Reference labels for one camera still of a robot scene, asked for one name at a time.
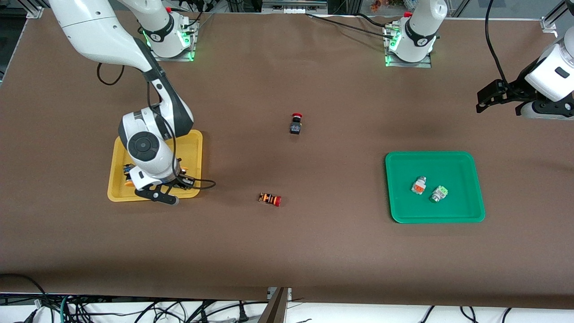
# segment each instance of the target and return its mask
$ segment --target power cord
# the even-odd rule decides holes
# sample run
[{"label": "power cord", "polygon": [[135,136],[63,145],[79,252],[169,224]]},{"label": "power cord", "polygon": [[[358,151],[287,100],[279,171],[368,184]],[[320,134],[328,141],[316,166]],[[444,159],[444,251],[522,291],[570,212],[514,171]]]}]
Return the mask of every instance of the power cord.
[{"label": "power cord", "polygon": [[357,13],[357,14],[355,14],[355,16],[357,16],[357,17],[363,17],[363,18],[365,18],[368,22],[370,22],[371,24],[373,24],[373,25],[375,25],[375,26],[377,26],[377,27],[382,27],[382,28],[385,27],[385,24],[379,24],[378,22],[372,20],[371,18],[369,18],[369,17],[366,16],[365,14]]},{"label": "power cord", "polygon": [[432,312],[433,309],[435,309],[435,306],[434,306],[434,305],[431,306],[431,307],[429,307],[429,309],[426,311],[425,317],[422,318],[422,320],[420,321],[420,323],[425,323],[425,322],[428,320],[429,315],[431,314],[431,312]]},{"label": "power cord", "polygon": [[245,306],[242,301],[239,301],[239,323],[244,323],[249,321],[249,316],[245,314]]},{"label": "power cord", "polygon": [[211,305],[213,305],[216,301],[212,300],[212,299],[206,299],[204,300],[201,305],[195,310],[193,311],[193,313],[191,313],[191,315],[187,318],[187,320],[185,320],[184,323],[191,323],[191,321],[196,318],[198,315],[201,314],[202,311],[205,311],[206,308],[210,307]]},{"label": "power cord", "polygon": [[474,309],[472,308],[472,306],[469,306],[470,312],[472,313],[472,317],[468,316],[467,313],[464,312],[464,307],[461,306],[459,308],[460,312],[464,315],[464,317],[469,319],[472,323],[478,323],[478,321],[476,320],[476,314],[474,313]]},{"label": "power cord", "polygon": [[492,9],[492,3],[493,2],[494,2],[494,0],[490,0],[490,2],[488,3],[488,7],[486,8],[486,16],[484,18],[484,35],[486,37],[486,44],[488,45],[488,50],[490,51],[492,58],[494,59],[494,63],[497,65],[498,73],[501,75],[501,79],[502,79],[502,82],[504,83],[504,85],[512,93],[514,93],[514,95],[516,95],[517,97],[528,99],[528,98],[523,97],[522,95],[516,93],[514,91],[514,89],[510,86],[510,83],[506,80],[506,75],[504,74],[504,71],[502,71],[502,66],[501,66],[500,61],[498,60],[498,56],[494,52],[494,48],[492,47],[492,43],[490,41],[490,34],[488,32],[488,19],[490,18],[490,9]]},{"label": "power cord", "polygon": [[26,317],[26,319],[22,323],[34,322],[34,316],[36,316],[36,312],[38,312],[38,309],[33,310],[32,313],[30,313],[30,315],[28,315],[28,317]]},{"label": "power cord", "polygon": [[[219,313],[219,312],[222,312],[222,311],[225,311],[225,310],[228,310],[228,309],[232,309],[232,308],[238,307],[238,306],[240,306],[240,305],[252,305],[252,304],[267,304],[267,302],[255,301],[255,302],[245,302],[245,303],[241,303],[241,304],[230,305],[230,306],[224,307],[224,308],[222,308],[222,309],[215,310],[215,311],[213,311],[213,312],[208,313],[207,315],[205,315],[205,318],[207,318],[208,316],[213,315],[213,314],[215,314],[215,313]],[[194,317],[189,317],[189,319],[188,319],[185,323],[190,323],[192,319],[194,319]]]},{"label": "power cord", "polygon": [[52,315],[52,311],[56,310],[57,311],[57,304],[53,303],[49,298],[48,298],[48,294],[46,293],[46,291],[42,288],[42,286],[40,286],[40,284],[38,284],[38,282],[36,282],[34,279],[30,278],[29,276],[26,275],[22,275],[22,274],[15,274],[12,272],[9,273],[5,273],[5,274],[0,274],[0,278],[8,278],[8,277],[12,277],[12,278],[22,278],[22,279],[26,279],[27,281],[29,281],[30,283],[34,284],[34,286],[42,293],[41,297],[37,297],[35,295],[30,295],[29,298],[33,298],[33,299],[39,299],[40,300],[40,304],[42,306],[47,307],[50,310],[50,317],[52,319],[52,323],[54,323],[54,315]]},{"label": "power cord", "polygon": [[309,16],[309,17],[312,17],[312,18],[317,18],[317,19],[319,19],[319,20],[323,20],[323,21],[330,22],[330,23],[335,24],[335,25],[340,25],[340,26],[344,26],[344,27],[347,27],[347,28],[355,29],[355,30],[358,30],[358,31],[360,31],[360,32],[364,32],[364,33],[368,33],[368,34],[373,34],[373,35],[376,35],[376,36],[381,36],[381,37],[383,37],[383,38],[389,38],[389,39],[393,38],[391,35],[375,33],[375,32],[372,32],[372,31],[370,31],[370,30],[361,29],[361,28],[358,28],[358,27],[355,27],[355,26],[351,26],[351,25],[346,25],[346,24],[343,24],[343,23],[341,23],[341,22],[334,21],[334,20],[329,20],[329,19],[326,19],[326,18],[323,18],[323,17],[315,16],[315,15],[313,15],[313,14],[306,13],[306,15]]},{"label": "power cord", "polygon": [[118,78],[117,78],[115,81],[111,82],[111,83],[107,83],[106,81],[104,81],[104,80],[102,79],[102,77],[100,76],[100,69],[101,69],[101,68],[102,68],[102,63],[98,63],[98,68],[96,69],[96,75],[98,76],[98,80],[99,80],[100,82],[102,82],[103,84],[105,84],[105,85],[112,86],[112,85],[115,85],[116,83],[118,83],[119,79],[122,78],[123,71],[125,70],[126,66],[125,66],[125,65],[122,65],[122,71],[119,73]]},{"label": "power cord", "polygon": [[177,146],[176,146],[176,136],[175,136],[175,132],[173,131],[172,126],[169,125],[169,122],[164,118],[164,116],[162,116],[160,113],[158,113],[157,111],[155,111],[155,110],[152,109],[152,102],[151,102],[150,97],[149,97],[149,87],[150,87],[150,86],[149,86],[149,82],[146,82],[146,84],[147,84],[147,87],[148,87],[148,90],[147,90],[147,92],[148,92],[148,95],[147,95],[147,97],[148,97],[148,107],[149,107],[149,109],[152,111],[152,113],[156,114],[157,116],[159,116],[159,117],[163,120],[163,122],[165,123],[165,125],[168,127],[169,135],[172,137],[172,142],[173,142],[172,173],[173,173],[173,176],[177,179],[178,182],[180,182],[181,185],[183,185],[183,186],[185,186],[185,187],[187,187],[187,188],[189,188],[189,189],[194,189],[194,190],[208,190],[208,189],[211,189],[211,188],[215,187],[215,185],[216,185],[215,181],[210,180],[210,179],[198,179],[198,178],[195,178],[194,181],[196,181],[196,182],[207,182],[207,183],[211,183],[211,185],[206,186],[206,187],[197,187],[197,186],[194,186],[194,185],[190,185],[190,184],[188,184],[188,183],[185,183],[183,180],[181,180],[181,179],[179,178],[179,176],[177,176],[177,173],[176,173],[176,151],[177,151]]},{"label": "power cord", "polygon": [[201,14],[203,14],[203,11],[201,11],[199,13],[199,15],[197,15],[197,18],[195,18],[192,22],[188,23],[187,25],[184,25],[183,28],[188,28],[191,27],[193,24],[195,24],[196,22],[199,21],[199,18],[201,18]]},{"label": "power cord", "polygon": [[502,315],[502,323],[506,322],[506,316],[508,315],[508,312],[510,312],[511,309],[512,307],[509,307],[504,311],[504,314]]}]

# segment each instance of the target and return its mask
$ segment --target brown table surface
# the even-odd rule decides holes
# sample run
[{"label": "brown table surface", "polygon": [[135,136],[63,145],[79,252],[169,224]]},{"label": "brown table surface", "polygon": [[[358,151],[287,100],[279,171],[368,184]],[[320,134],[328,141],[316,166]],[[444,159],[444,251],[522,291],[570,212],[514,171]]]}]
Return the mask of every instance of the brown table surface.
[{"label": "brown table surface", "polygon": [[[491,33],[509,79],[553,39],[537,21]],[[433,68],[393,68],[377,36],[303,15],[215,15],[195,62],[162,66],[218,185],[170,207],[107,199],[117,126],[146,106],[145,82],[127,68],[100,84],[45,11],[0,88],[0,270],[52,293],[262,299],[292,286],[316,302],[574,307],[573,124],[518,118],[516,104],[476,114],[476,92],[498,77],[484,23],[445,21],[440,34]],[[416,150],[474,156],[482,223],[392,220],[384,157]]]}]

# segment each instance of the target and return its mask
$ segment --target electrical component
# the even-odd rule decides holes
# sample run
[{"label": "electrical component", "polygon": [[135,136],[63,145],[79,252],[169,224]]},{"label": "electrical component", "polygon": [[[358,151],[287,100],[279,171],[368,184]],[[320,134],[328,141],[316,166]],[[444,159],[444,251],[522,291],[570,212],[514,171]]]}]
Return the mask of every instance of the electrical component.
[{"label": "electrical component", "polygon": [[411,187],[411,191],[413,191],[413,193],[421,195],[422,192],[425,191],[426,188],[426,177],[424,176],[420,176],[419,178],[417,178],[416,182],[413,184],[413,187]]},{"label": "electrical component", "polygon": [[263,203],[273,204],[274,206],[279,206],[281,204],[281,196],[273,196],[267,193],[260,193],[259,201]]},{"label": "electrical component", "polygon": [[429,199],[433,203],[438,203],[440,200],[447,197],[447,195],[448,190],[444,186],[439,186],[433,191]]},{"label": "electrical component", "polygon": [[303,115],[301,113],[293,113],[293,120],[291,122],[291,127],[289,129],[290,133],[293,134],[301,133],[301,118],[303,118]]}]

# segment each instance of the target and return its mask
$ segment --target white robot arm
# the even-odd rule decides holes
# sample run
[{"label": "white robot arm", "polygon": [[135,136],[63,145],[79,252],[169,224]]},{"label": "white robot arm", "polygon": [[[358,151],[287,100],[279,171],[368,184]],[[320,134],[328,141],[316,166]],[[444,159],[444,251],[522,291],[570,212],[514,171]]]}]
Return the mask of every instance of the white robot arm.
[{"label": "white robot arm", "polygon": [[[153,8],[161,5],[160,0],[145,3]],[[182,174],[179,161],[164,142],[189,133],[193,127],[189,107],[177,95],[149,48],[122,28],[106,0],[51,0],[50,4],[64,34],[80,54],[101,63],[135,67],[159,93],[159,104],[123,116],[118,133],[136,164],[129,171],[136,194],[176,204],[177,197],[150,188],[162,184],[183,189],[193,186],[193,179]]]},{"label": "white robot arm", "polygon": [[476,112],[489,106],[522,101],[516,115],[574,121],[574,27],[548,46],[510,84],[492,81],[480,90]]},{"label": "white robot arm", "polygon": [[190,46],[188,17],[168,12],[157,0],[118,1],[135,15],[157,56],[174,57]]},{"label": "white robot arm", "polygon": [[400,59],[415,63],[432,51],[436,32],[447,16],[444,0],[420,0],[411,17],[398,21],[400,38],[390,50]]}]

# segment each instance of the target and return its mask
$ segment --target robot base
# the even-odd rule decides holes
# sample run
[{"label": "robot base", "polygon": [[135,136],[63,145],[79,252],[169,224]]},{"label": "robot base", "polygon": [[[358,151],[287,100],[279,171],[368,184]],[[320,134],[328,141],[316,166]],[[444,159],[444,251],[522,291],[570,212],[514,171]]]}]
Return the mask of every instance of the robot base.
[{"label": "robot base", "polygon": [[393,41],[396,41],[397,38],[401,37],[400,33],[397,31],[400,26],[396,25],[395,23],[396,21],[393,21],[394,28],[392,29],[383,28],[383,34],[388,34],[394,37],[393,39],[384,39],[383,44],[385,46],[385,66],[431,68],[430,54],[426,54],[422,61],[410,63],[398,58],[398,56],[389,49],[393,45]]},{"label": "robot base", "polygon": [[195,59],[195,48],[197,45],[197,34],[199,33],[199,26],[200,21],[198,20],[186,30],[186,32],[190,34],[184,37],[184,39],[186,41],[189,41],[190,45],[188,48],[183,50],[179,55],[176,55],[174,57],[161,57],[158,56],[152,49],[153,57],[157,61],[193,61]]}]

